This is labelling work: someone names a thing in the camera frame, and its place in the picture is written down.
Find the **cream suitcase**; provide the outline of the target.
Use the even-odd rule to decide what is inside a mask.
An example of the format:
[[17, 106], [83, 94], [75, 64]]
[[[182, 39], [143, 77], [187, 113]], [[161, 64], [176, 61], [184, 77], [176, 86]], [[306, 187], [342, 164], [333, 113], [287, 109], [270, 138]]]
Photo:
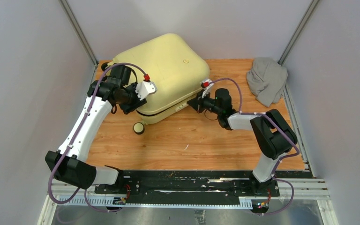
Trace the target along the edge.
[[141, 135], [145, 126], [162, 121], [186, 107], [209, 78], [210, 68], [177, 34], [167, 33], [132, 47], [101, 65], [105, 70], [113, 63], [128, 62], [141, 67], [157, 87], [146, 104], [136, 109], [141, 121], [133, 131]]

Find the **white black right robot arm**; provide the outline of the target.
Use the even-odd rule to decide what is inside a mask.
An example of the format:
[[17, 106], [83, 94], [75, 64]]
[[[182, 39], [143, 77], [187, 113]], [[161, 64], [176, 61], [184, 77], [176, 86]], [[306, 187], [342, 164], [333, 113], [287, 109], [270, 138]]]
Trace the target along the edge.
[[236, 111], [229, 91], [223, 88], [216, 90], [214, 98], [202, 90], [187, 103], [197, 113], [209, 111], [216, 114], [219, 125], [226, 130], [253, 131], [261, 156], [249, 176], [246, 190], [257, 196], [266, 192], [281, 160], [298, 143], [296, 134], [282, 114], [277, 109], [263, 113]]

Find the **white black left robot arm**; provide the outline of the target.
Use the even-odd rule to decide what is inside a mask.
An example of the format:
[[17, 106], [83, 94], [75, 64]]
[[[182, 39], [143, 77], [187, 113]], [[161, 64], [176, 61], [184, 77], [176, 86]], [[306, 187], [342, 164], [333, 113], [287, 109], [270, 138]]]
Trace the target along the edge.
[[109, 113], [118, 107], [130, 113], [144, 105], [157, 90], [149, 74], [135, 64], [107, 66], [90, 85], [83, 110], [67, 138], [56, 151], [46, 154], [45, 161], [51, 170], [48, 192], [52, 192], [52, 181], [58, 180], [77, 189], [106, 185], [112, 193], [121, 193], [125, 187], [121, 169], [87, 163], [91, 144]]

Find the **grey crumpled cloth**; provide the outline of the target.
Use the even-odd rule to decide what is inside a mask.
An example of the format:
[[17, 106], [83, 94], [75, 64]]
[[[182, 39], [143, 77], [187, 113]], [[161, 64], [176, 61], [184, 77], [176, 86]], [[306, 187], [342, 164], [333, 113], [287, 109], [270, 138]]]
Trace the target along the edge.
[[277, 104], [288, 78], [287, 69], [272, 58], [258, 57], [246, 73], [249, 89], [265, 107]]

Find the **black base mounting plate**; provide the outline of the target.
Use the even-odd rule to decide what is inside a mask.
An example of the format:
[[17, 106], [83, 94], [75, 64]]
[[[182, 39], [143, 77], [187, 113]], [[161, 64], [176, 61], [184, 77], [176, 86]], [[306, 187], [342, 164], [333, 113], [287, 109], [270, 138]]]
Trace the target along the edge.
[[129, 203], [173, 205], [237, 205], [240, 197], [280, 195], [276, 181], [258, 184], [251, 177], [250, 170], [125, 170], [122, 187], [99, 185], [94, 192], [129, 192]]

